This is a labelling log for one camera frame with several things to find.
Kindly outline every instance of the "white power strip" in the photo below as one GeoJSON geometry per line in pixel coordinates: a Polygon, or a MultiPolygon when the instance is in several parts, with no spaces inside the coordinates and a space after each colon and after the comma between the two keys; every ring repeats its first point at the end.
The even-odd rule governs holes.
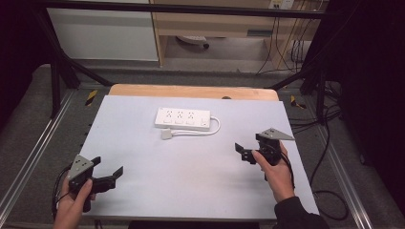
{"type": "Polygon", "coordinates": [[[209,111],[178,108],[158,108],[155,127],[190,131],[209,131],[209,111]]]}

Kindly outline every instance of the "white tabletop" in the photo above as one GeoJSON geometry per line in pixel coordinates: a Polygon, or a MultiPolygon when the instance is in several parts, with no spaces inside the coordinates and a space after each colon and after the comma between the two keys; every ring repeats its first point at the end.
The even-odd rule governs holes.
{"type": "MultiPolygon", "coordinates": [[[[275,128],[292,135],[282,102],[107,95],[81,155],[101,156],[94,177],[120,166],[116,189],[98,194],[88,217],[99,219],[275,219],[276,201],[258,164],[241,161],[237,142],[257,149],[255,134],[275,128]],[[221,120],[214,135],[160,139],[158,107],[209,110],[221,120]]],[[[318,214],[294,141],[283,141],[295,193],[318,214]]]]}

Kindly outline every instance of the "power outlet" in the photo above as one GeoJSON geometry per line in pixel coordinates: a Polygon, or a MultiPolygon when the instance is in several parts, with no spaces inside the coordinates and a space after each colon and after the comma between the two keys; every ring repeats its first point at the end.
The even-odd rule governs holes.
{"type": "Polygon", "coordinates": [[[271,0],[270,5],[268,5],[268,8],[278,10],[281,8],[282,4],[283,0],[271,0]]]}
{"type": "Polygon", "coordinates": [[[211,113],[202,110],[158,108],[155,127],[190,131],[209,131],[211,113]]]}
{"type": "Polygon", "coordinates": [[[283,0],[280,9],[281,10],[291,10],[292,4],[294,4],[294,0],[283,0]]]}

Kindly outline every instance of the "white cable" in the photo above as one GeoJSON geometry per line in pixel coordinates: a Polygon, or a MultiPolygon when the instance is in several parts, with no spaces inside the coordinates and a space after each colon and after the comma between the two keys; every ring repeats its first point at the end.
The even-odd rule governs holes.
{"type": "Polygon", "coordinates": [[[186,131],[186,130],[172,131],[170,129],[164,129],[161,131],[161,138],[163,140],[170,139],[174,135],[214,135],[221,129],[221,121],[220,121],[220,119],[218,119],[215,116],[211,116],[211,119],[214,119],[218,122],[218,128],[217,128],[217,130],[215,130],[213,132],[198,132],[198,131],[186,131]]]}
{"type": "Polygon", "coordinates": [[[321,10],[323,4],[324,4],[324,0],[321,0],[321,5],[319,5],[319,8],[318,8],[317,11],[320,11],[320,10],[321,10]]]}

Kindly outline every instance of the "human hand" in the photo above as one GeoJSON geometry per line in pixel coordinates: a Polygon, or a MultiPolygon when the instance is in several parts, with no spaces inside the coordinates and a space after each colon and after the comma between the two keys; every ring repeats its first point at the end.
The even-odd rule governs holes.
{"type": "MultiPolygon", "coordinates": [[[[284,147],[283,143],[280,141],[281,151],[287,156],[287,149],[284,147]]],[[[266,159],[257,151],[252,151],[253,157],[256,159],[257,163],[265,172],[267,177],[267,182],[273,191],[274,198],[277,202],[280,202],[286,198],[292,198],[295,196],[294,189],[291,183],[291,173],[289,168],[283,160],[272,166],[266,159]]]]}
{"type": "Polygon", "coordinates": [[[62,184],[61,195],[66,195],[59,201],[56,219],[53,224],[53,229],[73,229],[77,228],[81,214],[83,213],[84,202],[92,191],[93,181],[88,179],[81,187],[77,196],[69,193],[69,180],[65,177],[62,184]]]}

